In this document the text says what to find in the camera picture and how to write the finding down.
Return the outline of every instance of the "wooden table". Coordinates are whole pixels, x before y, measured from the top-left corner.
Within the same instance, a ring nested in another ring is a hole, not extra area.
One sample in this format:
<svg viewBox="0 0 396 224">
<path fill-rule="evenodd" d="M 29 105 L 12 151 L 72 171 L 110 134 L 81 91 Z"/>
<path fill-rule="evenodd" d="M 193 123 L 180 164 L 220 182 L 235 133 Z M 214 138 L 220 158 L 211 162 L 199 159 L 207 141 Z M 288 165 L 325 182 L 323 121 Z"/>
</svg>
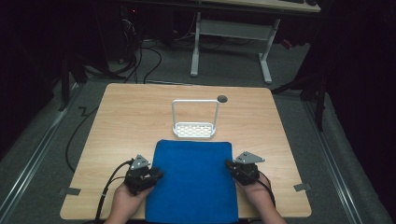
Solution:
<svg viewBox="0 0 396 224">
<path fill-rule="evenodd" d="M 159 140 L 176 140 L 172 131 L 173 100 L 217 99 L 219 95 L 227 96 L 228 102 L 220 105 L 214 137 L 204 141 L 231 142 L 234 158 L 243 151 L 265 158 L 265 162 L 257 165 L 272 181 L 279 213 L 283 217 L 310 216 L 311 208 L 305 192 L 293 187 L 302 180 L 268 89 L 110 84 L 70 185 L 81 192 L 78 196 L 66 196 L 61 217 L 93 219 L 102 190 L 117 166 L 135 158 L 136 154 L 152 161 Z M 196 116 L 210 117 L 211 112 L 208 113 L 205 106 L 198 107 L 192 110 Z M 183 119 L 183 109 L 179 112 Z M 126 170 L 127 166 L 116 176 L 124 176 Z M 108 216 L 114 189 L 122 180 L 110 185 L 101 218 Z M 239 189 L 237 197 L 240 218 L 258 216 Z M 134 218 L 145 218 L 145 205 Z"/>
</svg>

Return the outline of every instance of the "cable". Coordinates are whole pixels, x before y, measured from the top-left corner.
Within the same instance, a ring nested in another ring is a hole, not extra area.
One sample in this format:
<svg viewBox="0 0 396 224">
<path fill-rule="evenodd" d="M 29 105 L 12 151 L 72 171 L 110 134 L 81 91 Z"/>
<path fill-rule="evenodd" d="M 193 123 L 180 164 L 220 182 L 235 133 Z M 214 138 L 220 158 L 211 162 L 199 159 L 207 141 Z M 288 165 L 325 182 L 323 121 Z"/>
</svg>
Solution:
<svg viewBox="0 0 396 224">
<path fill-rule="evenodd" d="M 124 83 L 127 83 L 129 78 L 134 74 L 134 82 L 137 84 L 137 68 L 140 66 L 140 63 L 142 62 L 142 44 L 140 44 L 139 52 L 140 52 L 139 62 L 134 67 L 134 70 L 129 74 L 129 76 L 125 78 Z"/>
<path fill-rule="evenodd" d="M 74 173 L 76 170 L 72 167 L 72 165 L 70 164 L 70 161 L 69 161 L 69 155 L 68 155 L 68 154 L 69 154 L 70 144 L 71 144 L 71 142 L 72 142 L 74 136 L 76 135 L 78 129 L 79 129 L 79 128 L 81 127 L 81 125 L 84 123 L 84 121 L 87 120 L 87 118 L 89 118 L 90 115 L 92 115 L 93 112 L 95 112 L 98 108 L 99 108 L 99 106 L 97 106 L 93 111 L 91 111 L 91 113 L 89 113 L 89 114 L 81 121 L 81 123 L 80 123 L 80 124 L 77 126 L 77 128 L 74 130 L 72 136 L 69 138 L 69 142 L 67 143 L 67 147 L 66 147 L 66 151 L 65 151 L 64 155 L 65 155 L 65 157 L 66 157 L 67 166 L 70 168 L 70 170 L 71 170 L 73 173 Z"/>
<path fill-rule="evenodd" d="M 189 35 L 189 34 L 191 33 L 192 27 L 194 26 L 196 16 L 197 16 L 197 13 L 195 12 L 194 16 L 192 17 L 192 22 L 191 22 L 189 31 L 186 34 L 184 34 L 181 38 L 178 38 L 175 40 L 182 40 L 182 39 L 189 38 L 189 37 L 193 36 L 193 35 Z"/>
<path fill-rule="evenodd" d="M 161 54 L 160 54 L 157 50 L 155 50 L 155 49 L 148 49 L 148 50 L 151 50 L 151 51 L 157 53 L 158 56 L 160 56 L 160 60 L 158 61 L 157 65 L 155 65 L 154 68 L 151 69 L 151 70 L 145 75 L 145 77 L 143 78 L 143 84 L 146 84 L 146 79 L 148 78 L 149 74 L 150 74 L 152 71 L 154 71 L 158 66 L 160 66 L 160 63 L 161 63 L 161 61 L 163 60 L 163 56 L 161 56 Z"/>
<path fill-rule="evenodd" d="M 100 218 L 100 214 L 102 212 L 103 203 L 105 202 L 105 197 L 106 197 L 106 194 L 107 194 L 107 191 L 108 191 L 108 186 L 110 186 L 110 184 L 115 180 L 115 179 L 113 179 L 114 175 L 117 173 L 117 171 L 122 166 L 128 165 L 128 164 L 131 165 L 132 161 L 123 162 L 121 165 L 119 165 L 119 167 L 116 168 L 116 170 L 113 172 L 111 177 L 108 179 L 107 184 L 106 184 L 105 188 L 103 189 L 103 192 L 102 192 L 99 204 L 98 204 L 98 208 L 97 208 L 96 216 L 95 216 L 95 221 L 94 221 L 95 224 L 99 224 L 99 218 Z"/>
</svg>

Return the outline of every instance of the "human hand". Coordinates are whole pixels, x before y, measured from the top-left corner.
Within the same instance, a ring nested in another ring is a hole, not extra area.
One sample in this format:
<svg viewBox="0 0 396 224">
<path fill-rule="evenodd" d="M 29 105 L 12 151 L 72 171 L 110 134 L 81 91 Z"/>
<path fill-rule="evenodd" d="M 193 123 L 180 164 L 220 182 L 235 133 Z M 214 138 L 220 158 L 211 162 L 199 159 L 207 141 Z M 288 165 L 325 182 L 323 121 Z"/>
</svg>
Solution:
<svg viewBox="0 0 396 224">
<path fill-rule="evenodd" d="M 260 173 L 259 180 L 268 187 L 268 189 L 271 189 L 271 185 L 268 181 L 268 179 Z M 254 183 L 252 185 L 242 185 L 238 181 L 235 181 L 236 184 L 241 188 L 242 191 L 245 192 L 248 201 L 253 204 L 255 207 L 257 207 L 260 203 L 263 201 L 271 201 L 271 196 L 268 190 L 261 184 L 259 183 Z"/>
<path fill-rule="evenodd" d="M 269 180 L 260 173 L 259 180 L 271 190 Z M 277 212 L 273 201 L 271 199 L 270 192 L 263 185 L 258 182 L 252 185 L 243 186 L 241 183 L 236 181 L 236 184 L 245 192 L 247 200 L 257 209 L 262 219 L 262 223 L 271 224 L 285 224 L 285 219 Z"/>
<path fill-rule="evenodd" d="M 140 207 L 140 204 L 146 199 L 149 193 L 154 189 L 145 189 L 137 195 L 133 195 L 125 184 L 121 184 L 114 192 L 111 212 L 105 224 L 124 224 L 132 217 Z"/>
</svg>

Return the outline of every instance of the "table leg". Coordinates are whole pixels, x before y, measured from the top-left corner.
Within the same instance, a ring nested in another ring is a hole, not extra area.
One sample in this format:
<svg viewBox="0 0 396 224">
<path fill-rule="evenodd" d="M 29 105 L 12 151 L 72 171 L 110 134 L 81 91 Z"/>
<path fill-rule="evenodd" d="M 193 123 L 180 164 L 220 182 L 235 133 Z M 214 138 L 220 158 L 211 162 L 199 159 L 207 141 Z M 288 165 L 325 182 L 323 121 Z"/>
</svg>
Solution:
<svg viewBox="0 0 396 224">
<path fill-rule="evenodd" d="M 197 22 L 195 25 L 195 45 L 194 52 L 192 53 L 191 63 L 191 76 L 198 77 L 198 66 L 199 66 L 199 35 L 201 33 L 201 12 L 197 12 Z"/>
<path fill-rule="evenodd" d="M 266 84 L 272 83 L 271 74 L 270 74 L 270 71 L 268 69 L 268 64 L 267 64 L 267 57 L 268 57 L 268 53 L 270 52 L 271 46 L 274 42 L 274 38 L 275 38 L 277 27 L 279 26 L 279 23 L 280 23 L 280 19 L 276 19 L 274 22 L 274 25 L 270 31 L 270 34 L 268 36 L 268 40 L 265 45 L 264 52 L 259 53 L 260 65 L 262 66 L 262 75 L 264 76 L 264 81 Z"/>
</svg>

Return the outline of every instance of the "blue towel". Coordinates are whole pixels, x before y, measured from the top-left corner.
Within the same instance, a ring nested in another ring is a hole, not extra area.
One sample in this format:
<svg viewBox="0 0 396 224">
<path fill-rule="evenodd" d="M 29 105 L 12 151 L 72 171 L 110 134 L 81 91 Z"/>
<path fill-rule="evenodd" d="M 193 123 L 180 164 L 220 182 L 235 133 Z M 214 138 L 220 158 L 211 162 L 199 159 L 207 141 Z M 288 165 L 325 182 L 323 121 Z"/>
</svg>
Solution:
<svg viewBox="0 0 396 224">
<path fill-rule="evenodd" d="M 235 183 L 224 165 L 232 160 L 228 142 L 161 140 L 152 167 L 164 176 L 150 193 L 146 220 L 154 223 L 238 221 Z"/>
</svg>

